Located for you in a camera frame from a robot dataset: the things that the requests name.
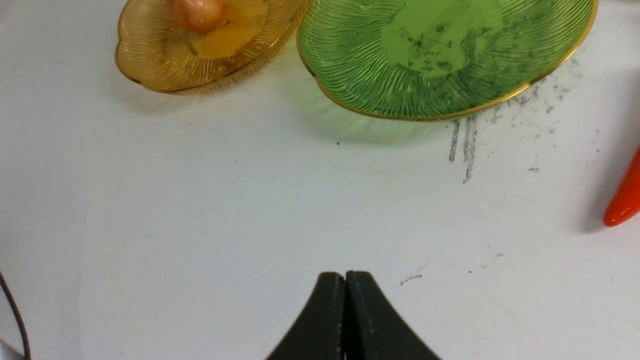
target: dark specks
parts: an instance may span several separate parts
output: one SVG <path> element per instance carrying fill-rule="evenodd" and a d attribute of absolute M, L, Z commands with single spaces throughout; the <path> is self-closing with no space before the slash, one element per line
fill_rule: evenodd
<path fill-rule="evenodd" d="M 442 70 L 451 70 L 452 69 L 451 63 L 449 63 L 448 61 L 438 61 L 437 65 Z"/>

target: white surface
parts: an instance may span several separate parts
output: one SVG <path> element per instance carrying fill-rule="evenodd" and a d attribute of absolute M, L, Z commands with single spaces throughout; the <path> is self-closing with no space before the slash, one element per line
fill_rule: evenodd
<path fill-rule="evenodd" d="M 0 340 L 0 360 L 24 360 L 24 356 Z"/>
<path fill-rule="evenodd" d="M 603 0 L 577 62 L 478 118 L 466 184 L 464 121 L 449 163 L 452 122 L 339 108 L 293 41 L 222 93 L 128 82 L 123 5 L 0 26 L 0 267 L 35 360 L 264 359 L 351 268 L 444 360 L 640 356 L 640 219 L 599 225 L 640 142 L 638 2 Z"/>

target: black cord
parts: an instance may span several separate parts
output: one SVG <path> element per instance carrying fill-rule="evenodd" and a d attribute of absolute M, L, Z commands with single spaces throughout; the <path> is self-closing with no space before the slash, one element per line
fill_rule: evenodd
<path fill-rule="evenodd" d="M 15 300 L 13 299 L 13 295 L 11 295 L 11 292 L 9 291 L 9 286 L 6 284 L 6 281 L 4 281 L 2 272 L 0 272 L 0 286 L 2 286 L 2 291 L 4 292 L 4 295 L 9 302 L 9 306 L 11 307 L 11 311 L 13 312 L 13 317 L 15 317 L 15 322 L 18 324 L 20 336 L 22 336 L 24 360 L 31 360 L 31 348 L 29 347 L 29 337 L 27 336 L 27 329 L 24 326 L 24 321 L 22 321 L 22 316 L 20 315 L 20 311 L 18 310 L 18 305 L 16 305 Z"/>

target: black plastic object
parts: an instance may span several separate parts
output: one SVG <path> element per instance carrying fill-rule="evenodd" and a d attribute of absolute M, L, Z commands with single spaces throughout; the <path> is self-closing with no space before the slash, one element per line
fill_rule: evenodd
<path fill-rule="evenodd" d="M 267 360 L 440 360 L 368 272 L 327 272 Z"/>

